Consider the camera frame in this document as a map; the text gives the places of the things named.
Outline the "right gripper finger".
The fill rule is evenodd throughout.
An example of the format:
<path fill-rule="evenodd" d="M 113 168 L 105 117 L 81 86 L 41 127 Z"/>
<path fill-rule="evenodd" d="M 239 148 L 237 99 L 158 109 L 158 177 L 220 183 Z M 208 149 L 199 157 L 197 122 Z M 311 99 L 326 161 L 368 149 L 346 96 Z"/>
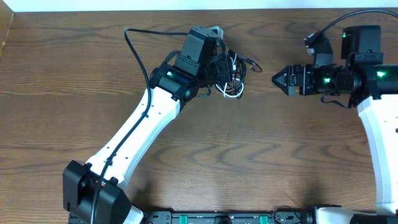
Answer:
<path fill-rule="evenodd" d="M 291 74 L 291 66 L 288 65 L 272 77 L 273 82 L 287 82 Z"/>
<path fill-rule="evenodd" d="M 294 96 L 295 95 L 295 87 L 294 86 L 289 86 L 286 83 L 281 83 L 277 80 L 272 81 L 273 84 L 280 88 L 287 96 Z"/>

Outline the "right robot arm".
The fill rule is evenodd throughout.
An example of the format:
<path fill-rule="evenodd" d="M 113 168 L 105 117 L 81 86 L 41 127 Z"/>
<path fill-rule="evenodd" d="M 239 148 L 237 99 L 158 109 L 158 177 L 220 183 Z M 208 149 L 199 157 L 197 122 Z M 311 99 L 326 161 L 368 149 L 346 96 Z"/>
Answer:
<path fill-rule="evenodd" d="M 346 108 L 356 108 L 364 126 L 376 180 L 375 213 L 339 205 L 313 205 L 301 223 L 397 223 L 397 65 L 385 64 L 379 26 L 343 29 L 341 58 L 333 63 L 328 39 L 307 43 L 312 64 L 288 65 L 272 77 L 286 95 L 348 94 Z"/>

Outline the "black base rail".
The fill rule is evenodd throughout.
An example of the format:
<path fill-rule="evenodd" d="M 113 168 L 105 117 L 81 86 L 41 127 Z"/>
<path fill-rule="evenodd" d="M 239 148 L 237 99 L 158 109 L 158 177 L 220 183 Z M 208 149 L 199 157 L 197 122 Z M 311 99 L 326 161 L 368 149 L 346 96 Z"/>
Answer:
<path fill-rule="evenodd" d="M 299 224 L 301 214 L 278 211 L 266 213 L 172 213 L 150 212 L 144 215 L 141 224 Z"/>

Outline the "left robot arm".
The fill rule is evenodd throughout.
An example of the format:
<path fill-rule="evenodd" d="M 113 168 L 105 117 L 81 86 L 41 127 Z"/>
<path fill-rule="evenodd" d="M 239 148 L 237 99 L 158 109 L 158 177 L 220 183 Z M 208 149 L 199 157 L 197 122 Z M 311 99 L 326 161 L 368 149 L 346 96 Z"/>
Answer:
<path fill-rule="evenodd" d="M 185 37 L 182 50 L 144 74 L 144 95 L 112 139 L 63 171 L 63 208 L 81 222 L 140 223 L 144 212 L 124 192 L 139 161 L 199 89 L 231 81 L 233 57 L 220 27 L 193 26 Z"/>

